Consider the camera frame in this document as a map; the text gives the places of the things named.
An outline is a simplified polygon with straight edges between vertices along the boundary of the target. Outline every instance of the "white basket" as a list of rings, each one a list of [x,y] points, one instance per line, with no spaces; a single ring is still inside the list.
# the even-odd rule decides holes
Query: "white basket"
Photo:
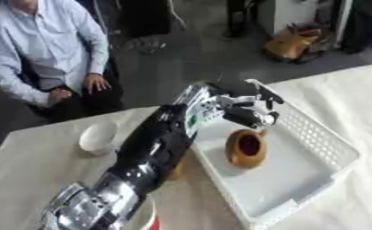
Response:
[[[289,102],[275,104],[262,165],[244,170],[225,155],[229,135],[246,128],[217,119],[199,131],[193,147],[203,167],[246,229],[266,229],[309,204],[344,178],[359,152]]]

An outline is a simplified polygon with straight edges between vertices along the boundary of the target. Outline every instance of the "floor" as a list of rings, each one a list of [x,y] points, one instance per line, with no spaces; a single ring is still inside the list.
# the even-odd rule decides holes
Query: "floor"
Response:
[[[110,17],[113,7],[104,7]],[[372,64],[372,49],[351,56],[331,51],[302,66],[276,63],[261,54],[266,35],[257,26],[241,39],[222,36],[226,17],[223,1],[175,0],[175,9],[188,29],[173,28],[164,36],[166,49],[151,56],[124,49],[116,53],[127,108],[171,102],[187,84],[199,80],[256,78],[274,83]],[[117,40],[119,35],[111,36],[112,42]],[[12,130],[42,124],[44,120],[0,92],[0,143]]]

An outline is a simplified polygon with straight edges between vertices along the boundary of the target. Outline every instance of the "black arm casing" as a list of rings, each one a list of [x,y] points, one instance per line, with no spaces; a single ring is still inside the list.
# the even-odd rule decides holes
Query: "black arm casing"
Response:
[[[159,188],[192,144],[184,119],[187,105],[163,105],[136,128],[108,170],[134,186],[140,196]]]

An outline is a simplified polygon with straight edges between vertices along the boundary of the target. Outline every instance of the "prosthetic arm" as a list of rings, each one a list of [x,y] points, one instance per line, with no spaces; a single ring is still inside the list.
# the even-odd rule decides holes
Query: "prosthetic arm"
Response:
[[[258,111],[265,101],[268,111]],[[117,151],[117,161],[88,188],[75,182],[50,201],[40,229],[116,230],[134,215],[146,195],[158,189],[193,143],[199,128],[222,117],[249,128],[265,128],[283,103],[256,81],[190,85],[171,105],[159,107]]]

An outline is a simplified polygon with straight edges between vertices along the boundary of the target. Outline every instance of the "light blue shirt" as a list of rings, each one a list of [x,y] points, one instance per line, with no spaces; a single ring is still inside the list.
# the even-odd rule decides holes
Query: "light blue shirt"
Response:
[[[108,40],[92,16],[75,0],[38,0],[27,14],[0,3],[0,87],[13,98],[48,107],[49,93],[25,84],[20,56],[40,76],[41,90],[62,84],[78,93],[88,73],[103,74]],[[84,40],[91,46],[85,50]]]

